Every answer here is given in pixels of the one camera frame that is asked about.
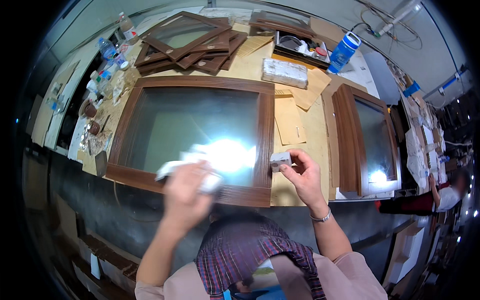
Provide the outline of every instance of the blue water bottle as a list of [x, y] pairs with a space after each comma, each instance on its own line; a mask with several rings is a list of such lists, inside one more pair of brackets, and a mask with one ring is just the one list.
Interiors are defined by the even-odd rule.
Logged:
[[330, 66], [327, 71], [337, 74], [347, 64], [360, 44], [361, 40], [358, 36], [351, 31], [347, 32], [335, 50], [333, 50], [332, 55], [330, 55]]

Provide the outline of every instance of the glass pane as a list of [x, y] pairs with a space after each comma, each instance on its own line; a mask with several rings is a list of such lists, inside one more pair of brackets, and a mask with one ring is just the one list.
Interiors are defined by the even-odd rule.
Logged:
[[190, 17], [182, 16], [155, 31], [154, 38], [172, 48], [181, 48], [216, 29]]
[[283, 22], [295, 27], [301, 26], [300, 21], [281, 15], [281, 14], [266, 12], [265, 18], [272, 21]]
[[369, 182], [395, 180], [392, 147], [385, 115], [357, 100], [355, 105], [360, 116], [363, 142], [367, 153]]
[[193, 87], [144, 91], [127, 129], [126, 136], [134, 137], [127, 167], [154, 173], [201, 144], [208, 146], [225, 184], [252, 185], [258, 93]]

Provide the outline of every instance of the wristwatch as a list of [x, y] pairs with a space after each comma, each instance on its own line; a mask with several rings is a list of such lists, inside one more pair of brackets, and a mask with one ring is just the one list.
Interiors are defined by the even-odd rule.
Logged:
[[326, 217], [319, 219], [319, 218], [313, 217], [312, 214], [310, 214], [310, 218], [315, 222], [325, 222], [326, 220], [328, 220], [330, 218], [331, 213], [332, 213], [332, 211], [330, 210], [330, 208], [328, 208], [328, 214], [327, 214]]

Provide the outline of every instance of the white bottle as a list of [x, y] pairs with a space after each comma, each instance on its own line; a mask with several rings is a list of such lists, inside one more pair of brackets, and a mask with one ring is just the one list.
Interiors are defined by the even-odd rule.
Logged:
[[135, 45], [135, 43], [138, 42], [138, 35], [136, 33], [135, 26], [133, 26], [132, 21], [128, 16], [125, 15], [124, 12], [121, 12], [119, 16], [120, 29], [125, 36], [125, 40], [129, 45]]

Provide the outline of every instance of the fluorescent light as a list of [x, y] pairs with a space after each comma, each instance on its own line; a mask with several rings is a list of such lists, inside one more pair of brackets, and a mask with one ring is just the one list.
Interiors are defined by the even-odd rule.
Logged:
[[386, 182], [387, 176], [382, 171], [378, 170], [370, 176], [370, 182]]

